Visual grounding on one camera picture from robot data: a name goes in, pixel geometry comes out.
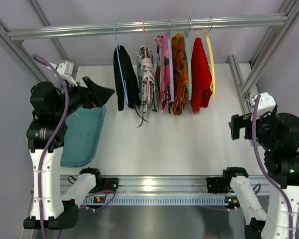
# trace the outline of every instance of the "black garment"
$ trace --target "black garment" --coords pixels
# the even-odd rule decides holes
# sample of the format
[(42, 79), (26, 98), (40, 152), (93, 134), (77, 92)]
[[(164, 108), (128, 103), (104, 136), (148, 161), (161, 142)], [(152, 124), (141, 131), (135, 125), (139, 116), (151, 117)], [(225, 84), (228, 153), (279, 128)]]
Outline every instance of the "black garment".
[[(120, 63), (122, 68), (122, 75), (123, 79), (126, 81), (126, 88), (128, 93), (129, 99), (129, 108), (134, 109), (134, 105), (140, 106), (141, 101), (139, 97), (139, 86), (138, 86), (138, 79), (135, 75), (131, 59), (123, 46), (118, 48), (119, 56), (120, 56)], [(118, 62), (118, 56), (116, 52), (116, 48), (114, 51), (114, 80), (115, 80), (115, 87), (116, 87), (116, 94), (118, 96), (118, 108), (119, 111), (124, 109), (124, 89), (123, 83), (120, 73), (120, 67)]]

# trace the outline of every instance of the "pink garment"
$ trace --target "pink garment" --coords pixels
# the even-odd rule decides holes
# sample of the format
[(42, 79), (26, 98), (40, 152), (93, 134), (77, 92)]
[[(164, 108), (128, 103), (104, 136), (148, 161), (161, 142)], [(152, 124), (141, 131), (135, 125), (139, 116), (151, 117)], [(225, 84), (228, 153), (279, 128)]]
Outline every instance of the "pink garment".
[(168, 36), (164, 34), (163, 36), (157, 36), (155, 41), (161, 52), (161, 66), (160, 66), (160, 109), (165, 111), (170, 102), (170, 72), (169, 72), (169, 53), (168, 53)]

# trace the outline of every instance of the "yellow hanger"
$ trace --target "yellow hanger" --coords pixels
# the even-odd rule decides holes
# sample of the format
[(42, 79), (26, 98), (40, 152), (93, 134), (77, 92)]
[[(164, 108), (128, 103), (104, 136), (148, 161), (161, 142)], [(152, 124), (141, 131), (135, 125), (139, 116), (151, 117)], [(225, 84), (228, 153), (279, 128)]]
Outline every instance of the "yellow hanger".
[(208, 45), (208, 51), (209, 51), (209, 58), (210, 58), (210, 64), (211, 64), (211, 75), (212, 75), (212, 81), (210, 83), (210, 90), (213, 93), (213, 99), (216, 98), (216, 77), (215, 77), (215, 64), (214, 64), (214, 55), (213, 50), (211, 48), (211, 43), (209, 39), (209, 33), (207, 30), (203, 30), (205, 33), (207, 45)]

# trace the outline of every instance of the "orange patterned garment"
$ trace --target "orange patterned garment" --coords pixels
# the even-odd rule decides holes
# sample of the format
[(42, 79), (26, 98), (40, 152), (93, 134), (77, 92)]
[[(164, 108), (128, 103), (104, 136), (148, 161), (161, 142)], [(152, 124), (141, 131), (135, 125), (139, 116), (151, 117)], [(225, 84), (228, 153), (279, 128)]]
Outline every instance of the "orange patterned garment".
[(175, 94), (172, 109), (175, 115), (180, 115), (185, 108), (188, 98), (188, 65), (183, 34), (178, 33), (171, 39), (171, 48), (173, 54)]

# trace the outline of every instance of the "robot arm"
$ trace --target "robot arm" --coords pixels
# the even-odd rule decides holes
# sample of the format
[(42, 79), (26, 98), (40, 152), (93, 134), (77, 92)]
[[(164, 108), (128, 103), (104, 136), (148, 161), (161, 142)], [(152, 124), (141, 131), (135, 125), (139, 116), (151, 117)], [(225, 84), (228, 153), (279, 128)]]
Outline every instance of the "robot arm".
[[(73, 63), (65, 61), (54, 65), (63, 79), (67, 81), (69, 107), (67, 117), (79, 107), (91, 109), (102, 107), (114, 90), (96, 85), (88, 77), (83, 81), (87, 87), (79, 86), (71, 77)], [(64, 94), (51, 82), (41, 82), (32, 87), (30, 102), (34, 108), (33, 121), (27, 131), (28, 148), (33, 164), (34, 192), (30, 216), (23, 221), (25, 229), (40, 228), (41, 213), (39, 202), (43, 202), (44, 226), (62, 230), (72, 228), (78, 220), (79, 207), (86, 195), (96, 192), (101, 183), (98, 169), (83, 169), (77, 181), (63, 195), (60, 193), (60, 161), (63, 153), (64, 136), (67, 125), (64, 122), (43, 159), (39, 172), (39, 161), (47, 141), (52, 136), (64, 111)], [(38, 175), (41, 173), (42, 197), (38, 193)]]
[[(299, 118), (277, 114), (277, 105), (268, 93), (261, 94), (257, 112), (257, 142), (265, 149), (268, 176), (286, 194), (292, 209), (293, 238), (295, 238), (299, 210)], [(252, 139), (252, 114), (232, 116), (229, 123), (232, 139), (239, 138), (245, 128), (245, 139)], [(227, 168), (224, 177), (235, 191), (246, 219), (248, 239), (289, 239), (289, 211), (281, 192), (271, 185), (268, 214), (262, 210), (253, 192), (248, 175), (235, 175), (235, 168)]]

